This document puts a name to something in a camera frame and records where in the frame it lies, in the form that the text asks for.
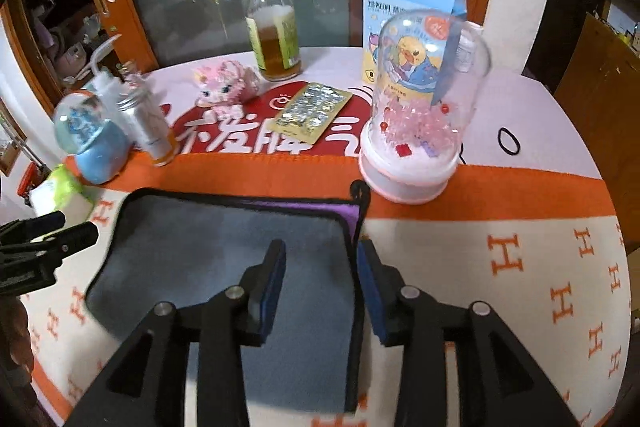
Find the purple and grey towel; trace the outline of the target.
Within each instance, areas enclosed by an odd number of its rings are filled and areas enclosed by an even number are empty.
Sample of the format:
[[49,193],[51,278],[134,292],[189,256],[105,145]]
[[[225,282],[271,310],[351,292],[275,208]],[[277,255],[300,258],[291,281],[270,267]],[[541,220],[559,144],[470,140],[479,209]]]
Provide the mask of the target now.
[[101,268],[86,294],[91,314],[126,338],[155,303],[204,303],[239,282],[275,239],[286,269],[266,344],[243,352],[250,401],[308,413],[352,413],[359,393],[364,311],[356,245],[371,193],[275,198],[140,188],[120,206]]

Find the green tissue pack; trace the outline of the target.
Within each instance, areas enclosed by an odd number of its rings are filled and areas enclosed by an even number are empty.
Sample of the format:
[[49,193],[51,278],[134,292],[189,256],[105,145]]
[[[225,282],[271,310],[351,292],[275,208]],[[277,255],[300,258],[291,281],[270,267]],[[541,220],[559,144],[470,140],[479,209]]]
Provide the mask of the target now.
[[54,168],[47,179],[29,192],[29,202],[37,217],[62,211],[69,227],[86,221],[94,206],[84,186],[64,165]]

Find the red bucket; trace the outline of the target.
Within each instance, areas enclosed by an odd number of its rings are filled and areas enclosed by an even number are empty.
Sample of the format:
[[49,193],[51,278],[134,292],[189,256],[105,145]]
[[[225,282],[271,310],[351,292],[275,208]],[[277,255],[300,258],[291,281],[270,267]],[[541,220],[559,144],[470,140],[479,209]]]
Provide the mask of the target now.
[[37,161],[31,161],[18,184],[16,195],[24,200],[24,204],[28,207],[32,205],[30,202],[30,192],[46,181],[51,170],[44,164]]

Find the blue castle snow globe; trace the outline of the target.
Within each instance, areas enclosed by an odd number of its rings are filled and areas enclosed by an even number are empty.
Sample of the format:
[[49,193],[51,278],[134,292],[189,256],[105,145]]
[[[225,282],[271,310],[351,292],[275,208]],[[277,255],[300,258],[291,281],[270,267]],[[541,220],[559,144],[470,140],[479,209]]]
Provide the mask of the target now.
[[104,184],[126,165],[131,141],[92,92],[65,95],[55,107],[53,127],[58,146],[75,158],[86,181]]

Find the silver drink can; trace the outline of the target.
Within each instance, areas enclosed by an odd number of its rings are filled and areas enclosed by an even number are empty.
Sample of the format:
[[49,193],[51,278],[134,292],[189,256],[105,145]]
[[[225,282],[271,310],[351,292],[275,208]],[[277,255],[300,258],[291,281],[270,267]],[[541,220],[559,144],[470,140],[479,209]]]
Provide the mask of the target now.
[[126,120],[137,147],[148,154],[156,167],[167,165],[175,158],[175,135],[144,83],[125,82],[120,88],[117,109]]

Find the red mat with white letters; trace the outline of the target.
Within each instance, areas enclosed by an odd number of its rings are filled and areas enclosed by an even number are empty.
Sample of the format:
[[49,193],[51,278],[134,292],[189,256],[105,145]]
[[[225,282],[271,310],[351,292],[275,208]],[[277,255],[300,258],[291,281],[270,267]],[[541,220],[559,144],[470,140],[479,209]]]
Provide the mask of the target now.
[[180,152],[356,157],[361,130],[370,116],[372,90],[368,87],[347,89],[352,97],[312,145],[271,129],[273,118],[305,86],[304,80],[275,84],[245,104],[241,118],[208,122],[204,116],[205,109],[196,106],[175,113],[171,128]]

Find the pink block toy animal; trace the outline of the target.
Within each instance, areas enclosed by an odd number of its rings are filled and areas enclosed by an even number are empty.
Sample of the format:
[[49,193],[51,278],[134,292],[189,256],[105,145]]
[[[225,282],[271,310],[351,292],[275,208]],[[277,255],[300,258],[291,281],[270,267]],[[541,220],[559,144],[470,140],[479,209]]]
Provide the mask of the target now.
[[244,104],[256,98],[260,79],[238,61],[222,61],[194,70],[200,96],[195,105],[204,109],[207,124],[244,117]]

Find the pill blister pack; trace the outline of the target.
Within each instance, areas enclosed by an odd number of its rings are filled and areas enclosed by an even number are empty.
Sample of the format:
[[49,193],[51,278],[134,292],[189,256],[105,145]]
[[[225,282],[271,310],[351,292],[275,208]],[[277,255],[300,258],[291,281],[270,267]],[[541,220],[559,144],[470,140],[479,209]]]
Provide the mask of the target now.
[[314,145],[352,95],[325,84],[307,83],[269,124],[269,130]]

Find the glass bottle with yellow drink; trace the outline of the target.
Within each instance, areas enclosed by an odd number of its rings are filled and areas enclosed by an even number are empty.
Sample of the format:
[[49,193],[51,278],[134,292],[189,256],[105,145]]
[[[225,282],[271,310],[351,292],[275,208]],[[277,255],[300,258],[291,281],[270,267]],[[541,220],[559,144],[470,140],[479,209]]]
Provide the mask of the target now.
[[287,80],[302,70],[292,0],[248,0],[246,23],[260,75]]

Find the wooden cabinet right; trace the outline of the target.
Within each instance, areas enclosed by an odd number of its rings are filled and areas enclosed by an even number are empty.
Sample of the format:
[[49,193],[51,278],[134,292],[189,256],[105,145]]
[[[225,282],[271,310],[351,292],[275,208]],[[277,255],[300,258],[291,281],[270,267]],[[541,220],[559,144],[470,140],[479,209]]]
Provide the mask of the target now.
[[639,96],[639,57],[587,15],[554,97],[608,187],[627,251],[639,248]]

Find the glass dome with pink base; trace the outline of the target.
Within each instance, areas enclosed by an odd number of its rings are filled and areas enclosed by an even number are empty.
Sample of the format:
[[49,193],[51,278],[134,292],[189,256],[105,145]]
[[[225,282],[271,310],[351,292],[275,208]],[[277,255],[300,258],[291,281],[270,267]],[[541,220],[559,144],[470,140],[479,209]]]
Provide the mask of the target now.
[[[452,30],[466,20],[455,18]],[[459,38],[454,42],[454,54]],[[476,102],[491,70],[486,51],[485,75],[454,71],[454,55],[443,62],[446,78],[432,101],[401,95],[378,74],[371,116],[360,135],[359,169],[375,193],[391,202],[421,205],[438,197],[456,172],[463,135],[475,114]]]

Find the white pill bottle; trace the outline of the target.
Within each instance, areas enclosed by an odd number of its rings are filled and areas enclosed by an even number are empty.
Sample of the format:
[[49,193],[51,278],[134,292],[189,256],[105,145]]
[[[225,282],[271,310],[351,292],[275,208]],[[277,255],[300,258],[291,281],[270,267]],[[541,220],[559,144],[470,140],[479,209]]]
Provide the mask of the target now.
[[477,23],[463,23],[456,53],[454,71],[460,74],[485,75],[487,66],[486,51],[482,41],[484,28]]

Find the light blue carton box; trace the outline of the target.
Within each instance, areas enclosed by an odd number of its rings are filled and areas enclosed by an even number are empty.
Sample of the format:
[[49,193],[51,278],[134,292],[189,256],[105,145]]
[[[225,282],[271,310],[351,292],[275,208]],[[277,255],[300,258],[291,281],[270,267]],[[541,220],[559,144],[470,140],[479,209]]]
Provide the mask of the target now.
[[466,19],[466,0],[363,0],[362,80],[382,74],[401,95],[432,101],[460,36],[455,18]]

